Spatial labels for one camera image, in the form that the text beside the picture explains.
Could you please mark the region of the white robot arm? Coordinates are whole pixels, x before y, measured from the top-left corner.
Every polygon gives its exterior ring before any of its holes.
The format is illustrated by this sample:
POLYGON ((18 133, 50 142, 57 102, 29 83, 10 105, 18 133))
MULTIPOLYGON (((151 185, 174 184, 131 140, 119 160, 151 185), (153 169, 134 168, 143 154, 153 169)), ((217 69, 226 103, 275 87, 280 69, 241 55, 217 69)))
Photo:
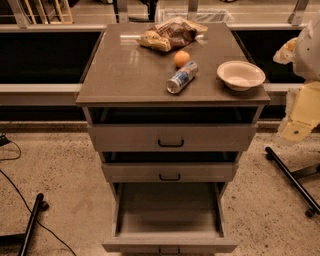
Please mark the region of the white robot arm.
POLYGON ((293 64, 303 85, 287 93, 286 116, 278 133, 289 143, 298 143, 320 124, 320 20, 311 20, 298 37, 287 41, 274 55, 280 64, 293 64))

